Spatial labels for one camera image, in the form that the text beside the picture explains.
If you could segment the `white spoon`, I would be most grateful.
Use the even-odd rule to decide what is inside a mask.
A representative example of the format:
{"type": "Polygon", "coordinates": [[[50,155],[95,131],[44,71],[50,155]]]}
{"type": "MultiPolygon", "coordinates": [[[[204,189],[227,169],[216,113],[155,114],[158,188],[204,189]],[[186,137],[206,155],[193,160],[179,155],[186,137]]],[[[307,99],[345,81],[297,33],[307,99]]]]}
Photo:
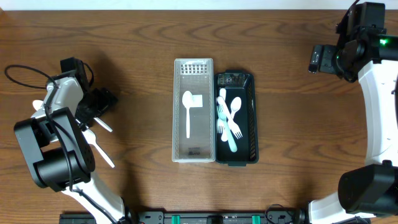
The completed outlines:
{"type": "Polygon", "coordinates": [[[235,116],[236,112],[238,112],[240,110],[241,104],[242,104],[242,102],[241,102],[240,97],[235,97],[232,100],[232,102],[230,104],[230,108],[231,108],[231,112],[230,113],[231,113],[231,116],[232,116],[233,120],[234,120],[234,116],[235,116]]]}
{"type": "Polygon", "coordinates": [[[190,108],[193,106],[193,95],[190,91],[185,91],[182,96],[182,103],[186,109],[186,137],[190,138],[190,108]]]}
{"type": "Polygon", "coordinates": [[[111,160],[108,154],[102,149],[102,147],[97,143],[96,134],[90,129],[86,129],[82,133],[87,143],[91,144],[96,148],[96,150],[99,152],[99,154],[103,157],[103,159],[109,164],[111,168],[115,168],[114,162],[111,160]]]}
{"type": "Polygon", "coordinates": [[[43,109],[43,104],[44,102],[42,100],[34,100],[32,102],[32,106],[36,111],[42,110],[43,109]]]}
{"type": "Polygon", "coordinates": [[[113,132],[113,129],[108,126],[104,121],[102,121],[100,118],[98,117],[94,117],[94,120],[100,125],[102,126],[105,130],[109,131],[109,132],[113,132]]]}

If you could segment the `white fork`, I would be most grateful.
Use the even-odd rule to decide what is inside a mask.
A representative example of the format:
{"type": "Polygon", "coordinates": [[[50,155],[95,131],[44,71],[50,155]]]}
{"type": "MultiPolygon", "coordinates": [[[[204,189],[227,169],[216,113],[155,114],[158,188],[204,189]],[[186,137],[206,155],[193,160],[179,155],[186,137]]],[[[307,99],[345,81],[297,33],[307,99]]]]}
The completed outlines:
{"type": "MultiPolygon", "coordinates": [[[[224,88],[220,88],[219,95],[220,95],[220,97],[222,97],[222,99],[225,100],[226,99],[226,90],[224,88]]],[[[217,119],[217,131],[219,134],[222,134],[223,130],[224,130],[223,121],[220,118],[218,118],[217,119]]]]}
{"type": "Polygon", "coordinates": [[[216,100],[217,100],[217,103],[219,104],[219,107],[220,107],[220,109],[221,109],[221,112],[222,112],[222,113],[226,116],[226,118],[227,118],[227,124],[228,124],[228,127],[229,127],[229,129],[231,130],[231,132],[234,134],[234,136],[235,136],[237,139],[242,138],[242,137],[243,137],[243,134],[242,134],[242,132],[241,132],[239,126],[234,122],[234,120],[233,120],[233,118],[232,118],[232,116],[231,116],[231,113],[229,112],[229,109],[228,109],[228,107],[227,107],[227,105],[226,105],[225,100],[224,100],[221,96],[218,96],[216,100]]]}
{"type": "Polygon", "coordinates": [[[221,105],[217,106],[217,113],[218,113],[218,119],[220,120],[220,123],[223,124],[222,126],[218,127],[218,129],[219,129],[218,132],[226,135],[231,152],[237,152],[237,150],[238,150],[237,145],[235,143],[235,140],[231,133],[231,130],[228,126],[228,123],[226,121],[226,115],[224,114],[223,107],[221,105]]]}

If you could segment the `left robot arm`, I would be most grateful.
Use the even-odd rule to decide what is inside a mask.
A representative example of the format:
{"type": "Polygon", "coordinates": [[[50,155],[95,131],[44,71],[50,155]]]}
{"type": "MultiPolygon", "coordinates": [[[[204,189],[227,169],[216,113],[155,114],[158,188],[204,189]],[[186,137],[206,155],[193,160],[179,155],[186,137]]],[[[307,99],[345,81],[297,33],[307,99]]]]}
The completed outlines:
{"type": "Polygon", "coordinates": [[[123,199],[95,172],[95,159],[75,112],[88,86],[74,70],[49,78],[44,102],[14,133],[34,182],[69,195],[96,223],[129,223],[123,199]]]}

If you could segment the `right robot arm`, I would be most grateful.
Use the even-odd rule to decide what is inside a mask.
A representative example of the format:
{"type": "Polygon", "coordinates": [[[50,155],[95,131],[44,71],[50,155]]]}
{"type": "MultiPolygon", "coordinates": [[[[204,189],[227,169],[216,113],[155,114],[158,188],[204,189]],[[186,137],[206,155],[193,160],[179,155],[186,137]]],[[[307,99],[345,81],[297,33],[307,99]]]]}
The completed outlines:
{"type": "Polygon", "coordinates": [[[368,135],[364,167],[344,173],[335,193],[308,204],[309,223],[396,216],[397,37],[377,28],[340,32],[335,46],[314,47],[309,70],[359,82],[368,135]]]}

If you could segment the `clear plastic basket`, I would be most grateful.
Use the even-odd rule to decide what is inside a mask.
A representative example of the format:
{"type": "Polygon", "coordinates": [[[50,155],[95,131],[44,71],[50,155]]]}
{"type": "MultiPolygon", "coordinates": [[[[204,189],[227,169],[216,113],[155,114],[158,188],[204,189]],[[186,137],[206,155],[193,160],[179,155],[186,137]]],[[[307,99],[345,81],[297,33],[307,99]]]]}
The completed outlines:
{"type": "Polygon", "coordinates": [[[215,161],[215,91],[212,58],[177,58],[174,61],[172,161],[215,161]],[[190,138],[186,137],[185,91],[193,95],[190,138]]]}

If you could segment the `dark green plastic basket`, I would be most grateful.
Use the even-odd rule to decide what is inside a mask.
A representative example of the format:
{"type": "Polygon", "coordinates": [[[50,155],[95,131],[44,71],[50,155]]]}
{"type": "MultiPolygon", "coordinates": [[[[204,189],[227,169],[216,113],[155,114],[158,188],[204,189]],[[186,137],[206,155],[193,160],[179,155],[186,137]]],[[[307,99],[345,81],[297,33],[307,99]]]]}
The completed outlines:
{"type": "Polygon", "coordinates": [[[225,134],[219,134],[216,122],[216,162],[229,166],[246,166],[259,160],[257,137],[256,97],[254,76],[244,70],[226,70],[214,77],[215,100],[220,88],[226,90],[226,105],[231,112],[230,104],[235,97],[240,97],[241,108],[236,112],[234,121],[240,127],[243,137],[237,139],[232,133],[237,145],[237,152],[231,152],[225,134]]]}

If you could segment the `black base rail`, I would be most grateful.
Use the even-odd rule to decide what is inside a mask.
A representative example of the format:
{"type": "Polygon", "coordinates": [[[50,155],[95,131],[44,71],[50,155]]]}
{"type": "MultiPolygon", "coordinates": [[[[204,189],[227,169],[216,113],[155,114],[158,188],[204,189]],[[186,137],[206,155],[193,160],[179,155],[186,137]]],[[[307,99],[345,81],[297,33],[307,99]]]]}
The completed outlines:
{"type": "Polygon", "coordinates": [[[161,211],[128,214],[118,223],[136,224],[309,224],[306,211],[270,208],[265,212],[170,213],[161,211]]]}

